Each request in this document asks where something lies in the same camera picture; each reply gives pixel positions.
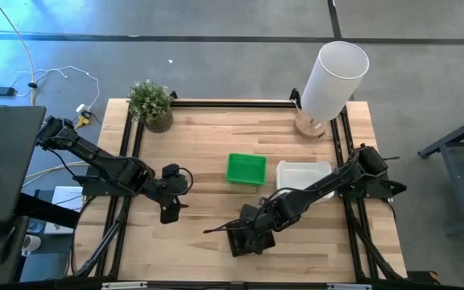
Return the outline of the white mug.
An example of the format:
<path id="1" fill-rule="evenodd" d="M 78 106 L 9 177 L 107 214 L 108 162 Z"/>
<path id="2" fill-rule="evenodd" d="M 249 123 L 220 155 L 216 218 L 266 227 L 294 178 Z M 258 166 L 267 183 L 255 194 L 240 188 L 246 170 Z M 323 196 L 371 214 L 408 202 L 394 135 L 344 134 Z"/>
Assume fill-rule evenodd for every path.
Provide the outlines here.
<path id="1" fill-rule="evenodd" d="M 27 257 L 33 251 L 39 249 L 41 245 L 41 238 L 34 235 L 26 234 L 23 240 L 23 244 L 21 247 L 21 256 Z"/>

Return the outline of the black aluminium table frame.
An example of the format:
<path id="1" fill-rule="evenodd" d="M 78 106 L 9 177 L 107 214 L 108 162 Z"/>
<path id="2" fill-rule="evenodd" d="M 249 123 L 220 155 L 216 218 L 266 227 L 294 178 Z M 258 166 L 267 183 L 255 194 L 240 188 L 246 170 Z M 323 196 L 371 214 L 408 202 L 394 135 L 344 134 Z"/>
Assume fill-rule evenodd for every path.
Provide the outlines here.
<path id="1" fill-rule="evenodd" d="M 177 222 L 160 223 L 145 197 L 130 205 L 118 278 L 226 282 L 352 282 L 355 279 L 344 205 L 338 198 L 311 205 L 295 225 L 275 235 L 261 255 L 235 258 L 222 232 L 204 234 L 238 217 L 245 204 L 276 189 L 279 162 L 335 164 L 333 135 L 303 139 L 290 101 L 175 102 L 163 134 L 132 126 L 128 155 L 156 171 L 179 164 L 194 176 Z"/>

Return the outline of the black desk support bar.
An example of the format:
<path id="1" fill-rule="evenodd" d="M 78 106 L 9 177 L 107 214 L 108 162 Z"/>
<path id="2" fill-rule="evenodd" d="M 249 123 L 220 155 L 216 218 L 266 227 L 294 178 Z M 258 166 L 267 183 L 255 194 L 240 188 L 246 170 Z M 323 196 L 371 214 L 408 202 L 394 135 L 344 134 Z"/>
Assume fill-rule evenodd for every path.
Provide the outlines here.
<path id="1" fill-rule="evenodd" d="M 43 201 L 38 197 L 21 193 L 14 208 L 16 217 L 29 217 L 74 229 L 81 216 L 76 210 Z"/>

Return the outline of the black desk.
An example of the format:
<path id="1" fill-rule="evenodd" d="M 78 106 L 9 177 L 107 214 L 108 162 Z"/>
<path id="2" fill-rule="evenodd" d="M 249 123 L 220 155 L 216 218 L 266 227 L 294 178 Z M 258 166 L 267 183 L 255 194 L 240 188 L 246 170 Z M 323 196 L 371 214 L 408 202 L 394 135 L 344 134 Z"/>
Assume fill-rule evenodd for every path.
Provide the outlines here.
<path id="1" fill-rule="evenodd" d="M 0 107 L 0 226 L 15 226 L 10 254 L 0 265 L 0 284 L 15 281 L 29 217 L 14 215 L 15 206 L 44 120 L 42 106 Z"/>

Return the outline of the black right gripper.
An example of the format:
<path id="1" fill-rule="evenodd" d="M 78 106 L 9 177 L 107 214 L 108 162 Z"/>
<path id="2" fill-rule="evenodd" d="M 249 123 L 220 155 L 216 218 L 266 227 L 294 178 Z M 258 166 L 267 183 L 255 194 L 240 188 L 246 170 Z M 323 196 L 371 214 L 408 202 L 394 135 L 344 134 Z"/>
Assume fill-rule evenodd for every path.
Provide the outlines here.
<path id="1" fill-rule="evenodd" d="M 257 254 L 261 255 L 264 250 L 265 242 L 274 242 L 273 222 L 277 219 L 277 211 L 274 205 L 264 208 L 255 207 L 245 204 L 242 206 L 240 214 L 241 227 L 247 227 L 247 230 L 240 230 L 234 235 L 235 242 L 242 242 L 240 246 L 240 255 Z M 234 228 L 233 222 L 228 222 L 213 229 L 203 230 L 204 234 L 210 234 L 218 231 L 227 231 Z M 248 234 L 257 234 L 259 238 L 248 238 Z"/>

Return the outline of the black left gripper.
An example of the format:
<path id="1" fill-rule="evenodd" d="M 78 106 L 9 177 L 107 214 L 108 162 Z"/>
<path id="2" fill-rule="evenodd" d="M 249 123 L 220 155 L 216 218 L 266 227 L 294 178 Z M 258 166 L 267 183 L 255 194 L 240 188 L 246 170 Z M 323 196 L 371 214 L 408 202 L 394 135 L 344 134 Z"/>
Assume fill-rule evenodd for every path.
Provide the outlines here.
<path id="1" fill-rule="evenodd" d="M 178 164 L 166 165 L 162 169 L 161 178 L 153 181 L 152 199 L 162 206 L 167 206 L 160 208 L 160 222 L 164 225 L 177 222 L 180 209 L 189 207 L 183 203 L 174 203 L 178 196 L 188 192 L 189 187 L 186 177 L 180 171 L 181 167 Z"/>

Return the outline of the potted plant in ribbed pot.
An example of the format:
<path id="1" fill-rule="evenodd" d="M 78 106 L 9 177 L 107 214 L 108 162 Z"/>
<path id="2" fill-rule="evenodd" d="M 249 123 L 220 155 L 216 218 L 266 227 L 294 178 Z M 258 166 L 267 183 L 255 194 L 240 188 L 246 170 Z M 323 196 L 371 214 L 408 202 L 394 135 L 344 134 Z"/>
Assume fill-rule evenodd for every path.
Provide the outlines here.
<path id="1" fill-rule="evenodd" d="M 150 132 L 163 133 L 173 124 L 172 96 L 167 87 L 146 79 L 130 87 L 129 112 Z"/>

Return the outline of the white paper booklet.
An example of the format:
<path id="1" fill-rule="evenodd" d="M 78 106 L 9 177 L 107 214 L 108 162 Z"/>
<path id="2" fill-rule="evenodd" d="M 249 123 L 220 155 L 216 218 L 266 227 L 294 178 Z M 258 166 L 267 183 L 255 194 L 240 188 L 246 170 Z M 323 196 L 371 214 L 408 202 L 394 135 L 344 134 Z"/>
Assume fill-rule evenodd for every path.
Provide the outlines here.
<path id="1" fill-rule="evenodd" d="M 52 203 L 58 204 L 60 207 L 72 209 L 80 213 L 84 203 L 82 196 L 82 187 L 80 186 L 56 186 L 52 197 Z M 45 234 L 71 234 L 72 228 L 59 226 L 57 224 L 47 222 L 45 224 Z"/>

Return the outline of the white lamp with wooden base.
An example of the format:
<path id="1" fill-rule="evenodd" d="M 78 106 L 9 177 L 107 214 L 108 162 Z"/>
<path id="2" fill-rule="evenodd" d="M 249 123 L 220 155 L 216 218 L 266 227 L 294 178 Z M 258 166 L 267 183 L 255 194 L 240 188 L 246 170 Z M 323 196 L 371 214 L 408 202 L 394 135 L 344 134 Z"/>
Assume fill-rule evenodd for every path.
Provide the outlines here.
<path id="1" fill-rule="evenodd" d="M 323 45 L 304 91 L 294 127 L 305 139 L 318 139 L 342 111 L 370 68 L 368 55 L 344 41 Z"/>

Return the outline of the black computer mouse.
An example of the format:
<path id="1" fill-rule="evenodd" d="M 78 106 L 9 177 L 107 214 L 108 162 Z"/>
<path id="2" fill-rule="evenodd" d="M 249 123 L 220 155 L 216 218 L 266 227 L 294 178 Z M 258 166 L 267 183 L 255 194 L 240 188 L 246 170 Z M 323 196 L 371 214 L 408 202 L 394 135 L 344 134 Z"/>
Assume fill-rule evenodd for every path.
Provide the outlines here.
<path id="1" fill-rule="evenodd" d="M 14 237 L 14 233 L 15 226 L 0 226 L 0 265 L 7 260 L 10 254 L 11 243 Z"/>

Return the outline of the silver mounting bracket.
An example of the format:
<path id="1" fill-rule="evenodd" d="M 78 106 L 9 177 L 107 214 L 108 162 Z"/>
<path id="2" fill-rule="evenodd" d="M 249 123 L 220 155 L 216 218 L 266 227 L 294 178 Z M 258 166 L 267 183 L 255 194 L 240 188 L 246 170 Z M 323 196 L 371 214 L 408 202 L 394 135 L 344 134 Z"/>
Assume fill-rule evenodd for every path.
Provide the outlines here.
<path id="1" fill-rule="evenodd" d="M 147 288 L 147 281 L 108 282 L 101 285 L 101 290 L 142 290 Z"/>
<path id="2" fill-rule="evenodd" d="M 327 284 L 327 290 L 373 290 L 369 284 Z"/>

